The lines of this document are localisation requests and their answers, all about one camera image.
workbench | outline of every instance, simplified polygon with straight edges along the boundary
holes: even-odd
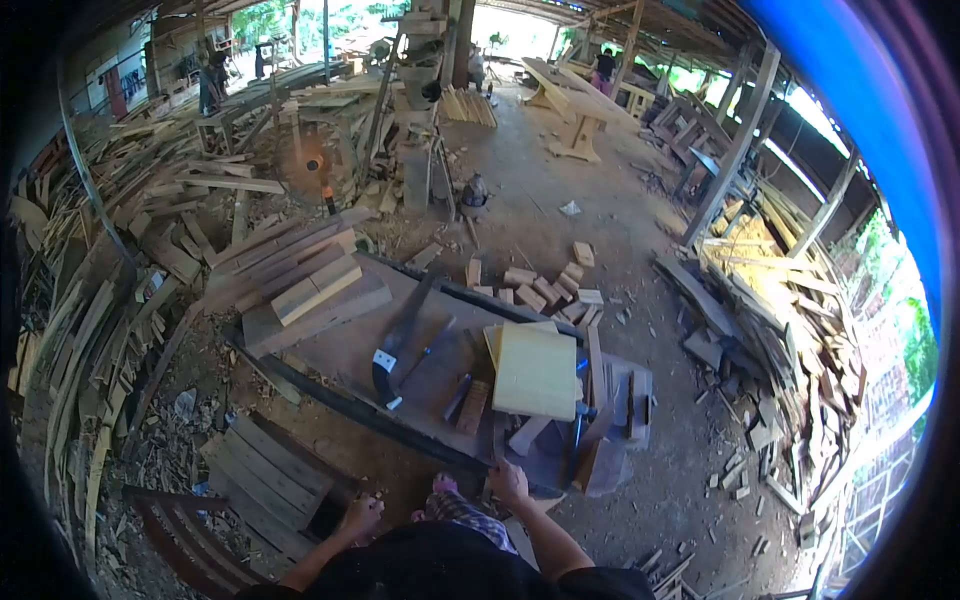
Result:
[[[483,342],[483,327],[503,324],[508,320],[529,323],[546,318],[528,308],[507,304],[449,281],[441,281],[438,288],[428,293],[412,329],[411,339],[398,354],[391,380],[396,389],[397,382],[406,378],[396,390],[403,396],[403,402],[396,410],[389,411],[376,403],[377,393],[372,381],[373,354],[424,273],[363,252],[357,252],[354,256],[365,274],[375,273],[383,279],[390,288],[393,300],[349,323],[332,327],[284,350],[328,380],[331,387],[306,377],[273,355],[268,354],[260,359],[248,355],[248,358],[256,365],[287,378],[329,408],[383,435],[447,463],[475,472],[486,472],[494,462],[494,410],[491,402],[488,400],[475,436],[459,431],[454,426],[455,418],[452,422],[446,421],[444,411],[453,397],[457,382],[465,373],[474,371],[476,346],[472,340],[479,340],[483,346],[480,358],[489,360]],[[434,342],[432,352],[407,377],[420,350],[429,344],[451,315],[456,317],[456,323]],[[582,348],[579,330],[560,323],[557,323],[557,328],[561,333],[578,339],[577,364],[581,365],[581,369],[577,375],[585,379],[588,370],[585,360],[587,350]],[[238,338],[229,341],[244,351]],[[607,437],[623,441],[630,372],[638,371],[648,377],[651,375],[635,363],[609,353],[603,356],[608,366],[608,387],[615,407],[613,427]],[[582,431],[586,430],[587,423],[584,422]],[[509,447],[506,450],[507,460],[523,466],[540,495],[558,494],[569,486],[567,460],[570,431],[571,423],[553,421],[537,436],[526,457],[518,456]]]
[[[613,123],[628,132],[638,130],[638,122],[626,110],[576,73],[540,59],[522,61],[527,72],[540,84],[527,104],[555,109],[565,122],[576,122],[569,142],[555,141],[547,147],[554,156],[600,162],[600,156],[593,151],[593,133],[601,123]]]

foot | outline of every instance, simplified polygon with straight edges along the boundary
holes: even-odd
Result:
[[[457,482],[450,473],[441,471],[433,478],[433,493],[458,491]]]

yellow wooden board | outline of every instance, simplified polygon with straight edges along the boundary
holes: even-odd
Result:
[[[576,409],[576,340],[505,323],[499,347],[493,410],[572,421]]]
[[[558,333],[557,324],[553,321],[535,321],[533,323],[520,324],[521,327],[530,327],[539,331],[549,333]],[[487,349],[490,351],[490,358],[493,360],[493,368],[498,370],[500,367],[500,332],[503,331],[503,325],[487,325],[483,328],[483,337],[487,340]]]

person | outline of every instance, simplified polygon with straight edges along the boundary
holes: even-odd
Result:
[[[383,502],[361,496],[339,529],[277,584],[237,600],[294,598],[639,598],[654,594],[641,571],[598,567],[530,496],[523,469],[500,459],[493,493],[523,523],[538,573],[521,559],[500,521],[470,505],[445,473],[425,510],[365,547],[351,547],[380,520]]]
[[[477,86],[477,91],[483,91],[483,55],[476,44],[470,44],[470,58],[467,62],[467,81]]]
[[[610,95],[613,86],[611,81],[616,61],[613,60],[613,50],[607,48],[603,54],[598,54],[593,66],[593,79],[590,83],[599,89],[604,96]]]
[[[227,98],[227,55],[214,52],[207,66],[200,70],[200,112],[208,117],[220,109]]]

pink pants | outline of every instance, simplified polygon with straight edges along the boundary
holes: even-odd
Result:
[[[593,80],[590,81],[590,84],[599,89],[604,96],[609,96],[610,90],[613,87],[612,81],[604,79],[604,77],[596,71],[593,71]]]

